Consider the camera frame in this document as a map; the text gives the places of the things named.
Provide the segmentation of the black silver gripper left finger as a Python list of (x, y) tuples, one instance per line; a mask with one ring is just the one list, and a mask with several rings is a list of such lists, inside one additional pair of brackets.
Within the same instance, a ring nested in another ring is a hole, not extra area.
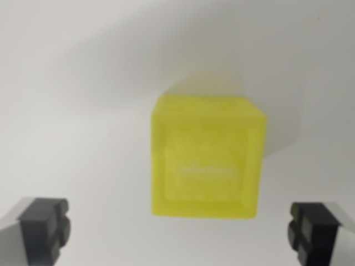
[(1, 265), (55, 265), (70, 237), (65, 198), (24, 197), (1, 217)]

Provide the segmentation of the black silver gripper right finger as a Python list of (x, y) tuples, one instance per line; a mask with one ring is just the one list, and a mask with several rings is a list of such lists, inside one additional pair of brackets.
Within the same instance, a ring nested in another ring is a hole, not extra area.
[(354, 265), (354, 219), (335, 202), (294, 202), (287, 236), (302, 266)]

